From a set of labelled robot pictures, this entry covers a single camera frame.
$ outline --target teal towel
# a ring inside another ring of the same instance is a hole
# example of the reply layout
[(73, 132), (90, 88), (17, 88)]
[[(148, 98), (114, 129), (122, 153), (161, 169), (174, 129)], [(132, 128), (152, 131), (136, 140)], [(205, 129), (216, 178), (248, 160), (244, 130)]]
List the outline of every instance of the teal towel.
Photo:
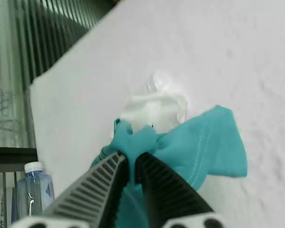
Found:
[(169, 165), (198, 190), (207, 174), (244, 177), (247, 158), (233, 113), (221, 106), (192, 118), (165, 134), (151, 126), (133, 133), (130, 124), (116, 120), (114, 138), (92, 166), (114, 151), (123, 152), (130, 165), (130, 183), (124, 189), (117, 227), (148, 227), (142, 189), (134, 185), (136, 158), (149, 152)]

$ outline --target plastic water bottle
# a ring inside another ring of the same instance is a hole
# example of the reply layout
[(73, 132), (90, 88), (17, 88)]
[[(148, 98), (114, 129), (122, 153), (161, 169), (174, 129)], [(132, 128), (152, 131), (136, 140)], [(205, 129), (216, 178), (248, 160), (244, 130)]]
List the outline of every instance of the plastic water bottle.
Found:
[(18, 181), (18, 219), (38, 215), (54, 201), (52, 177), (42, 171), (40, 162), (30, 162), (24, 166), (26, 177)]

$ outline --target white bottle cap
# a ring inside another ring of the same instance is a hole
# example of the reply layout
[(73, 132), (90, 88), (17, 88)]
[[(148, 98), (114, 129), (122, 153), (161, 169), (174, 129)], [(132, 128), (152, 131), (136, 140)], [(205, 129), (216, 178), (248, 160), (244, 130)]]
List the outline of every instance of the white bottle cap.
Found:
[(35, 172), (35, 171), (42, 171), (42, 163), (38, 161), (26, 163), (24, 165), (25, 173)]

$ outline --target vertical blinds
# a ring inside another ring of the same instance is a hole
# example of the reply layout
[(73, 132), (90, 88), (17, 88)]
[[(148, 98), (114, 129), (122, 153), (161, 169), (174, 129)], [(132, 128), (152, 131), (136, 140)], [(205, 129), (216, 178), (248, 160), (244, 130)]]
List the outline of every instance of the vertical blinds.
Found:
[(0, 147), (35, 147), (30, 84), (113, 6), (109, 0), (0, 0)]

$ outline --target white table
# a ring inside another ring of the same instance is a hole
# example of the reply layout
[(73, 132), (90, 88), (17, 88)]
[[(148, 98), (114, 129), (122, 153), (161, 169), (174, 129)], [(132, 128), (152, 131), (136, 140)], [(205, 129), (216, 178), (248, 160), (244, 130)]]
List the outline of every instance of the white table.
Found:
[(38, 157), (58, 196), (110, 142), (113, 119), (155, 70), (189, 116), (234, 111), (248, 177), (208, 176), (202, 196), (238, 228), (285, 228), (285, 0), (125, 0), (32, 88)]

